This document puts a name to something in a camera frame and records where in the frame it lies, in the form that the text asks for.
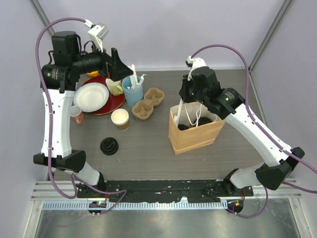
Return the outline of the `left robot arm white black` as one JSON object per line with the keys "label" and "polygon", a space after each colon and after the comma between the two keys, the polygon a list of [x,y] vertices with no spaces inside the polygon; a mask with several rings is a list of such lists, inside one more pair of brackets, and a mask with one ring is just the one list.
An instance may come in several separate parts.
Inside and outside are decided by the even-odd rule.
{"label": "left robot arm white black", "polygon": [[103,48],[104,33],[88,32],[92,51],[81,45],[76,32],[60,31],[52,36],[50,61],[39,66],[39,76],[45,102],[45,134],[40,153],[34,155],[37,165],[67,172],[79,179],[95,198],[102,197],[106,186],[103,175],[86,161],[83,150],[74,150],[70,144],[70,111],[76,84],[82,74],[98,71],[114,81],[132,74],[132,70],[119,58],[116,48],[107,54]]}

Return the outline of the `brown paper bag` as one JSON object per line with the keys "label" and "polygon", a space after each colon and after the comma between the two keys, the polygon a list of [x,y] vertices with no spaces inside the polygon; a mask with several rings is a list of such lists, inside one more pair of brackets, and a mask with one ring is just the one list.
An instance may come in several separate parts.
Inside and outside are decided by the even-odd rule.
{"label": "brown paper bag", "polygon": [[[204,105],[198,102],[183,103],[179,124],[185,124],[189,126],[189,129],[180,131],[173,120],[177,107],[178,105],[170,108],[168,126],[168,138],[174,153],[178,155],[213,144],[225,125],[225,121],[209,112]],[[208,117],[213,122],[198,126],[200,117]]]}

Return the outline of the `white straw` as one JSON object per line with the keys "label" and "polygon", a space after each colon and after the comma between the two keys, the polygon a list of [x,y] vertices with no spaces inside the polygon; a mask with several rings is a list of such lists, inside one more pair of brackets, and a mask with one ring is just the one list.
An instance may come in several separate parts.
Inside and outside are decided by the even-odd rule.
{"label": "white straw", "polygon": [[174,115],[174,116],[178,116],[179,119],[180,119],[180,116],[181,116],[182,106],[183,106],[183,100],[180,99],[179,105],[177,107],[177,113]]}
{"label": "white straw", "polygon": [[178,117],[178,116],[174,116],[173,119],[174,119],[175,124],[178,125],[178,123],[179,123],[179,117]]}

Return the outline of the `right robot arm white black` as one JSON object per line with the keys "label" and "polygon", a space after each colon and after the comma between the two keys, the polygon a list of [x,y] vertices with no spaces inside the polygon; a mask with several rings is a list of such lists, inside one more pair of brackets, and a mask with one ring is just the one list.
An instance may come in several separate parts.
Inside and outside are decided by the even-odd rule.
{"label": "right robot arm white black", "polygon": [[221,88],[216,73],[208,66],[193,66],[189,74],[183,76],[179,91],[185,103],[199,102],[207,110],[238,130],[258,151],[263,163],[244,168],[234,169],[224,179],[224,191],[234,196],[242,188],[262,185],[270,190],[277,190],[305,152],[300,147],[292,148],[280,142],[279,138],[255,114],[248,114],[245,99],[233,88]]}

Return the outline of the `brown paper cups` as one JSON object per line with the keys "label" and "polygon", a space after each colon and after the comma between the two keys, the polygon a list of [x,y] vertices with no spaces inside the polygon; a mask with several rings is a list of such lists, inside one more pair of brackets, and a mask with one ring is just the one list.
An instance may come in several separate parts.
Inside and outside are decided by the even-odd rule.
{"label": "brown paper cups", "polygon": [[111,121],[120,130],[127,130],[129,127],[129,113],[125,109],[117,109],[111,114]]}

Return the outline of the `lidded brown paper cup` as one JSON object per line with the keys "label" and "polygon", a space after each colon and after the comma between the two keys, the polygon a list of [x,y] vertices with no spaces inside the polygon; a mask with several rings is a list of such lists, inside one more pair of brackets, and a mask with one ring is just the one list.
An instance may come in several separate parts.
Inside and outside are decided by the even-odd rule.
{"label": "lidded brown paper cup", "polygon": [[179,124],[177,127],[178,127],[178,129],[179,129],[180,131],[189,129],[189,126],[187,126],[187,125],[185,125],[185,124]]}

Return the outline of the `black lid stack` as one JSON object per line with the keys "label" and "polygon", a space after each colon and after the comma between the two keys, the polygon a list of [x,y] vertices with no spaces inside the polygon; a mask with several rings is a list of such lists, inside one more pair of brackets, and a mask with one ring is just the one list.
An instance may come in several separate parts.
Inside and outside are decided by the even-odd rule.
{"label": "black lid stack", "polygon": [[116,139],[107,137],[101,141],[100,149],[105,155],[111,156],[118,151],[119,145]]}

